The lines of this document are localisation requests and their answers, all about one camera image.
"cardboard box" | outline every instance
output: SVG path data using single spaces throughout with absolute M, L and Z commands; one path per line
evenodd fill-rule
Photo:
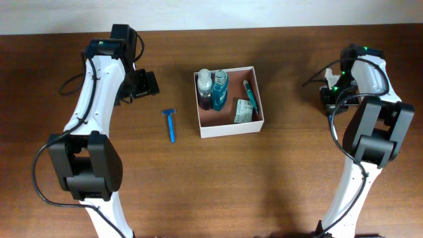
M 222 110 L 213 109 L 203 110 L 198 104 L 197 79 L 198 72 L 194 73 L 194 90 L 196 92 L 196 103 L 198 112 L 198 123 L 200 125 L 201 138 L 210 138 L 216 136 L 229 136 L 235 134 L 244 134 L 259 132 L 264 123 L 264 115 L 260 93 L 258 92 L 256 73 L 254 67 L 241 67 L 236 69 L 223 69 L 229 76 L 228 95 L 225 106 Z M 210 71 L 211 78 L 214 80 L 214 74 L 217 70 Z M 245 91 L 243 81 L 247 80 L 254 92 L 259 107 L 259 113 L 252 114 L 252 122 L 234 124 L 237 113 L 238 99 L 249 100 Z

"brown table surface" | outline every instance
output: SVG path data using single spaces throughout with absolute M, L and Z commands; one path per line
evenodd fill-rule
M 124 164 L 120 199 L 137 237 L 313 231 L 336 192 L 344 156 L 331 139 L 319 84 L 300 85 L 351 42 L 384 50 L 392 86 L 416 110 L 399 156 L 370 190 L 356 233 L 422 236 L 422 24 L 140 34 L 146 49 L 137 66 L 155 72 L 161 92 L 115 107 L 110 125 Z M 37 197 L 30 166 L 76 106 L 79 94 L 57 90 L 82 71 L 79 52 L 108 35 L 0 36 L 0 237 L 96 237 L 85 210 Z M 262 97 L 261 132 L 200 139 L 193 72 L 250 65 Z M 176 109 L 175 144 L 161 115 L 166 108 Z M 340 137 L 354 111 L 338 117 Z M 47 153 L 37 173 L 48 198 L 74 202 Z

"white wall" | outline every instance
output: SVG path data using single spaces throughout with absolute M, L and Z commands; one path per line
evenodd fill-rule
M 0 0 L 0 34 L 423 22 L 422 0 Z

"bottle cap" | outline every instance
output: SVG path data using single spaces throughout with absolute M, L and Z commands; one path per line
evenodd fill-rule
M 198 72 L 198 88 L 199 90 L 208 90 L 212 87 L 212 74 L 208 69 L 202 69 Z

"clear bottle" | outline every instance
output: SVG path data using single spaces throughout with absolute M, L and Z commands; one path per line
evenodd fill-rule
M 211 92 L 211 107 L 220 111 L 225 106 L 229 78 L 226 72 L 219 70 L 215 74 L 213 90 Z
M 208 69 L 202 69 L 198 72 L 197 88 L 198 88 L 198 104 L 204 110 L 212 108 L 212 74 Z

